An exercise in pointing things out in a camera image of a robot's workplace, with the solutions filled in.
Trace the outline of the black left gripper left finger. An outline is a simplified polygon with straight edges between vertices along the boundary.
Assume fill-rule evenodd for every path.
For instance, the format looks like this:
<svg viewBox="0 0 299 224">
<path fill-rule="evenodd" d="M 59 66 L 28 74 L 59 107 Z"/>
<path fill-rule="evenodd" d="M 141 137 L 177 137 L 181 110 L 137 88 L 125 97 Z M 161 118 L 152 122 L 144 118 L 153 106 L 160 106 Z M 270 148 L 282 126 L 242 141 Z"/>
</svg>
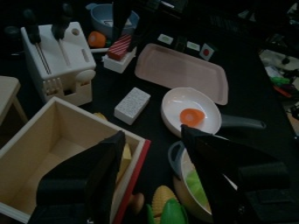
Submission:
<svg viewBox="0 0 299 224">
<path fill-rule="evenodd" d="M 119 131 L 48 171 L 28 224 L 109 224 L 124 146 Z"/>
</svg>

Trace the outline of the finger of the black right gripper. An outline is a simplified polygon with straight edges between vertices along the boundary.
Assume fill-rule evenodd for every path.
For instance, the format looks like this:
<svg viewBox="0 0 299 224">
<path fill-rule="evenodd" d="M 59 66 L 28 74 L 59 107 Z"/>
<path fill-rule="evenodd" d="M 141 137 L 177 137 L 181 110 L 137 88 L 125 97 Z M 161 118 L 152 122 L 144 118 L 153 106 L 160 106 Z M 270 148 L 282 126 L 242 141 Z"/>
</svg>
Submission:
<svg viewBox="0 0 299 224">
<path fill-rule="evenodd" d="M 112 3 L 112 18 L 113 29 L 112 39 L 119 39 L 121 31 L 124 29 L 127 19 L 131 15 L 132 0 L 113 0 Z"/>
<path fill-rule="evenodd" d="M 137 27 L 135 29 L 135 33 L 131 37 L 129 46 L 127 48 L 127 51 L 131 53 L 137 46 L 140 40 L 143 39 L 143 36 L 145 35 L 145 28 L 143 26 Z"/>
</svg>

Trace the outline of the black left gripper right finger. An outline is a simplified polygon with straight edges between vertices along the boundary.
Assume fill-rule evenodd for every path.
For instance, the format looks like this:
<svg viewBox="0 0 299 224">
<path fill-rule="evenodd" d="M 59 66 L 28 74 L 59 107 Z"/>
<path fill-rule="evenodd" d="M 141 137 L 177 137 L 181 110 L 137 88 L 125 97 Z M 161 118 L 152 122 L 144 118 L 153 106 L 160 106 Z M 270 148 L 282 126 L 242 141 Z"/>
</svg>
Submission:
<svg viewBox="0 0 299 224">
<path fill-rule="evenodd" d="M 299 224 L 286 164 L 252 147 L 181 126 L 215 224 Z"/>
</svg>

